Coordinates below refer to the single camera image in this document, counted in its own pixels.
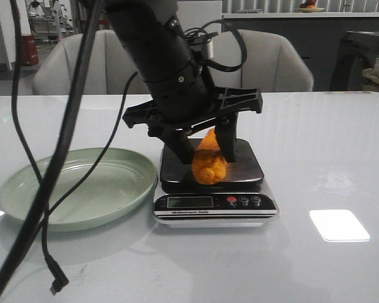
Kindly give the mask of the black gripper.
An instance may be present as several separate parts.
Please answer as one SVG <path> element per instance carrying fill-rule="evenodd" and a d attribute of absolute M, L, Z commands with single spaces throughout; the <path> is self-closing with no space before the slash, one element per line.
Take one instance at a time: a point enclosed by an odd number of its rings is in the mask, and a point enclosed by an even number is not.
<path fill-rule="evenodd" d="M 138 74 L 152 99 L 126 109 L 123 120 L 129 128 L 147 124 L 163 129 L 159 138 L 183 164 L 191 164 L 195 149 L 187 135 L 176 129 L 213 121 L 223 157 L 229 163 L 236 161 L 237 112 L 262 112 L 259 89 L 215 86 L 207 69 L 199 72 L 195 68 L 139 68 Z"/>

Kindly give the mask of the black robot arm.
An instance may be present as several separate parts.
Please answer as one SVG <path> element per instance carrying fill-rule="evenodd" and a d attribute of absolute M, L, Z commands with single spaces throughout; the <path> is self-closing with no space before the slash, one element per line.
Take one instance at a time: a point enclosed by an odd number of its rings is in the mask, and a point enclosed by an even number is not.
<path fill-rule="evenodd" d="M 218 146 L 228 162 L 236 161 L 236 123 L 240 111 L 261 112 L 260 91 L 217 87 L 210 69 L 238 70 L 208 59 L 194 45 L 209 35 L 185 34 L 175 1 L 107 1 L 105 11 L 123 49 L 152 99 L 126 110 L 129 127 L 146 124 L 184 164 L 195 151 L 190 135 L 215 127 Z"/>

